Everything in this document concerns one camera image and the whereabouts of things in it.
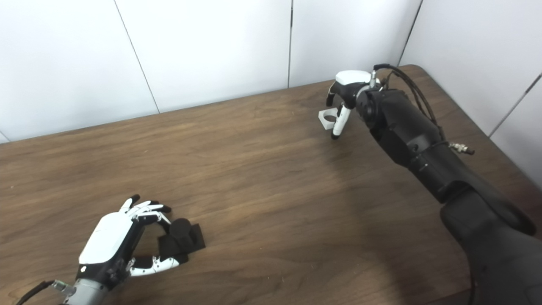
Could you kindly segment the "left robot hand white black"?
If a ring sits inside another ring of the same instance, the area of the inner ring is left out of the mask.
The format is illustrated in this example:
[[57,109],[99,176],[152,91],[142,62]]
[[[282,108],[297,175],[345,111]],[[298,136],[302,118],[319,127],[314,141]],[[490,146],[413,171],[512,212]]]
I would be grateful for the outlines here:
[[89,280],[113,290],[127,278],[164,272],[188,262],[187,254],[134,256],[147,226],[158,224],[166,234],[171,227],[166,217],[170,207],[154,200],[139,202],[139,199],[137,194],[131,196],[120,210],[99,220],[79,255],[76,281]]

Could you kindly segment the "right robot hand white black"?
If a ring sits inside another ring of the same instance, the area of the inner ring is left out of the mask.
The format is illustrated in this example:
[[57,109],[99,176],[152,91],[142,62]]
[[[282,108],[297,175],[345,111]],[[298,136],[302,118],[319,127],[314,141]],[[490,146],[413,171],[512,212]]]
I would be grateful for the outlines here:
[[381,88],[381,81],[377,78],[375,71],[349,70],[337,73],[326,97],[327,107],[333,106],[336,95],[339,95],[343,100],[341,106],[337,109],[337,119],[331,133],[333,140],[339,139],[350,113],[358,105],[358,98],[362,92]]

